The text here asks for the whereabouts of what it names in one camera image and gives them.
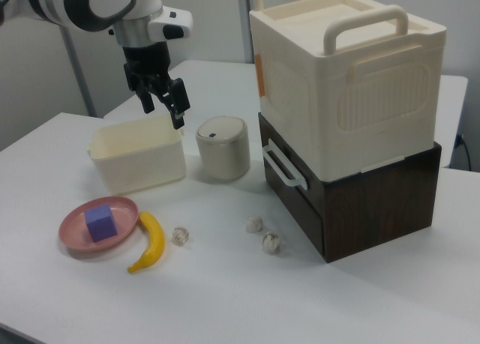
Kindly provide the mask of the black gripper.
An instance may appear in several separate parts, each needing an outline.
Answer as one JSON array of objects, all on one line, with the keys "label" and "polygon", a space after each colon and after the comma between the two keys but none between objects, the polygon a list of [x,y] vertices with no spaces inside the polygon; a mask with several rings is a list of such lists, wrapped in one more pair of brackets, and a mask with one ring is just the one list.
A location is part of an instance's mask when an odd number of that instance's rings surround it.
[{"label": "black gripper", "polygon": [[191,105],[183,80],[170,79],[168,74],[171,61],[167,43],[144,47],[124,46],[122,49],[126,59],[124,71],[127,85],[136,92],[143,112],[149,114],[155,110],[150,92],[152,86],[154,95],[168,109],[173,128],[182,128],[185,125],[184,113]]}]

